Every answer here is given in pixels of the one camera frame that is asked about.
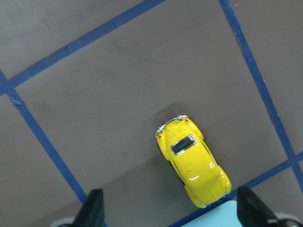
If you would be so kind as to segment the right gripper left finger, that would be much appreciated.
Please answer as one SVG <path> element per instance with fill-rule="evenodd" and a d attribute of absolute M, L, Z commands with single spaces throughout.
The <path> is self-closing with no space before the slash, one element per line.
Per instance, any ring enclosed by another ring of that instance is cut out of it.
<path fill-rule="evenodd" d="M 86 201 L 82 205 L 73 227 L 102 227 L 105 220 L 104 194 L 102 189 L 90 191 Z"/>

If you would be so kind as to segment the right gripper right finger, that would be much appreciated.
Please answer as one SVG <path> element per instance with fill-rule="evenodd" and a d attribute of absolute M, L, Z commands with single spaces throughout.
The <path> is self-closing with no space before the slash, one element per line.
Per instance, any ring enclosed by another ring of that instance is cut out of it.
<path fill-rule="evenodd" d="M 284 223 L 248 187 L 237 189 L 237 218 L 243 227 L 283 227 Z"/>

